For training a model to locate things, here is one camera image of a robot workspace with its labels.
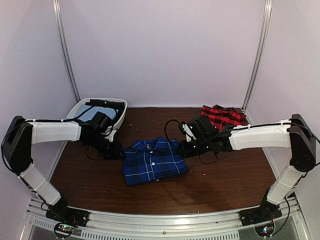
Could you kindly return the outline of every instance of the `light blue cloth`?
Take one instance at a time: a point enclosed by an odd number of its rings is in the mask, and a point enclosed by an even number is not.
[[[91,108],[91,106],[81,105],[78,112],[76,113],[75,117],[79,116],[81,113],[83,113],[88,108]],[[119,111],[118,109],[113,109],[113,108],[109,108],[109,107],[95,106],[92,109],[90,109],[89,111],[87,111],[85,114],[83,114],[79,119],[84,122],[89,121],[95,116],[95,114],[97,112],[101,112],[101,113],[107,115],[109,118],[114,119],[115,116],[117,115],[116,113],[118,113],[118,111]]]

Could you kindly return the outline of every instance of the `blue plaid shirt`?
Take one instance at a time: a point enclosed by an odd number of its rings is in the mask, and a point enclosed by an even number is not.
[[[123,173],[127,185],[135,185],[186,174],[185,161],[177,153],[178,141],[172,144],[158,137],[153,140],[135,141],[124,150],[126,159]]]

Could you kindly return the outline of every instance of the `metal frame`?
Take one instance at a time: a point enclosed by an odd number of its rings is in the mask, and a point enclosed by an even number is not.
[[[41,210],[41,203],[40,199],[31,199],[19,233],[21,240],[29,240],[33,226],[53,230],[56,222],[45,217],[46,212]],[[289,204],[299,239],[311,240],[297,199],[291,197]],[[287,203],[282,202],[280,208],[283,214],[280,219],[284,219],[288,214]],[[226,239],[238,240],[240,230],[253,227],[242,226],[240,210],[181,215],[120,214],[87,210],[90,212],[87,227],[77,228],[72,236],[86,240],[208,240],[223,239],[220,236],[227,235],[234,238]]]
[[[257,49],[256,56],[255,56],[255,61],[254,61],[254,65],[253,65],[253,69],[252,69],[252,73],[251,73],[250,83],[249,83],[249,86],[248,86],[248,89],[247,89],[247,92],[246,92],[246,95],[244,98],[244,102],[242,105],[243,111],[245,111],[248,107],[248,104],[249,104],[250,98],[252,96],[252,92],[253,92],[257,77],[258,77],[258,72],[260,69],[261,61],[262,61],[262,54],[264,52],[266,42],[267,42],[270,21],[271,21],[271,15],[272,15],[272,0],[265,0],[258,49]]]
[[[69,79],[69,83],[71,86],[73,97],[77,102],[79,102],[81,100],[81,98],[79,95],[74,72],[72,70],[72,66],[71,66],[71,62],[70,62],[69,52],[68,52],[68,48],[67,48],[66,35],[65,35],[65,30],[64,30],[64,24],[63,24],[62,15],[61,15],[60,0],[52,0],[52,3],[53,3],[53,12],[54,12],[55,22],[56,22],[56,26],[57,26],[57,30],[58,30],[61,51],[62,51],[62,58],[64,61],[66,73],[67,73],[67,76]]]

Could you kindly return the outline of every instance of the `shirt collar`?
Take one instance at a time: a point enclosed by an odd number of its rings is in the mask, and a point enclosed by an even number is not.
[[[171,140],[174,147],[178,146],[178,140]],[[135,151],[152,151],[152,150],[163,150],[165,146],[167,147],[169,142],[163,138],[158,137],[153,140],[136,140],[132,145],[132,149]]]

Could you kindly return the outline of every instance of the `folded shirt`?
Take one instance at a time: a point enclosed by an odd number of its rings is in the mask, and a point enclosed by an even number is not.
[[[178,141],[171,144],[163,137],[137,140],[124,150],[123,173],[127,185],[173,178],[188,172],[185,161],[177,153]]]
[[[211,124],[218,130],[225,125],[246,125],[246,116],[237,112],[233,107],[222,107],[214,105],[213,107],[203,106],[201,115],[209,118]]]

